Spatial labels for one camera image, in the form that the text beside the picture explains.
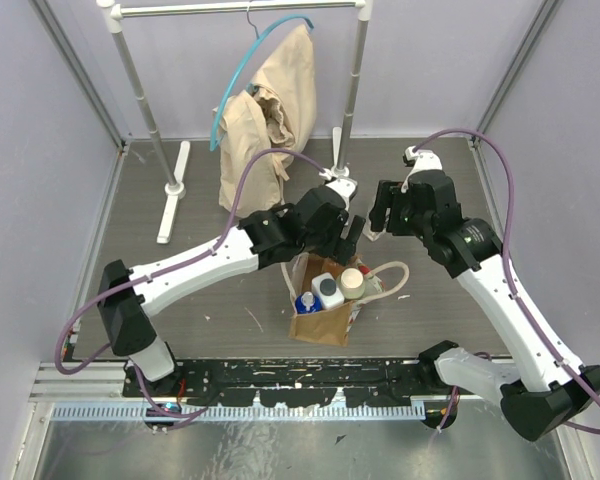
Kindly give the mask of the cream lid green jar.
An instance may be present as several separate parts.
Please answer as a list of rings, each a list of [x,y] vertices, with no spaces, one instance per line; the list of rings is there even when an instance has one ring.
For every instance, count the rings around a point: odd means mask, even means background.
[[[337,278],[337,285],[346,301],[359,300],[365,295],[365,278],[357,268],[343,270]]]

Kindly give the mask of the canvas tote bag with handles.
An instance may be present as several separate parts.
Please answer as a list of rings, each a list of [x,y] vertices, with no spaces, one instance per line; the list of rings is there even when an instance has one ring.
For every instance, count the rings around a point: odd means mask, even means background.
[[[396,295],[410,270],[401,261],[370,268],[358,256],[346,265],[314,254],[301,254],[281,265],[292,305],[289,337],[307,343],[341,346],[360,312]]]

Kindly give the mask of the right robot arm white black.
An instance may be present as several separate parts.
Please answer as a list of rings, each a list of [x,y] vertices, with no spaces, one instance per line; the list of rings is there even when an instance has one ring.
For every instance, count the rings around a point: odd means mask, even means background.
[[[600,365],[585,364],[560,340],[504,257],[500,238],[488,222],[463,215],[443,171],[380,181],[369,219],[374,232],[420,240],[481,307],[514,361],[499,366],[442,341],[419,356],[424,390],[457,386],[476,394],[499,406],[528,441],[569,424],[599,397]]]

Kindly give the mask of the dark cap clear bottle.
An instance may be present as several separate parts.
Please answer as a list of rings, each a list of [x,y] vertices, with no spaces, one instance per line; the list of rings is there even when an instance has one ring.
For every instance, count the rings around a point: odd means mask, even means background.
[[[378,241],[384,234],[385,234],[384,230],[374,231],[372,229],[371,221],[370,220],[366,221],[366,223],[364,225],[364,228],[363,228],[363,235],[370,242],[376,242],[376,241]]]

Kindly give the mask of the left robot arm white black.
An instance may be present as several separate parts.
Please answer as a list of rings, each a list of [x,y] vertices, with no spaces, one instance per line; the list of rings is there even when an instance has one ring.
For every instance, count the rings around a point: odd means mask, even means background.
[[[346,264],[365,223],[348,212],[356,190],[351,180],[334,180],[297,203],[256,211],[220,237],[170,258],[133,268],[120,260],[106,265],[97,308],[114,355],[140,368],[151,394],[174,393],[183,375],[152,317],[196,291],[302,253]]]

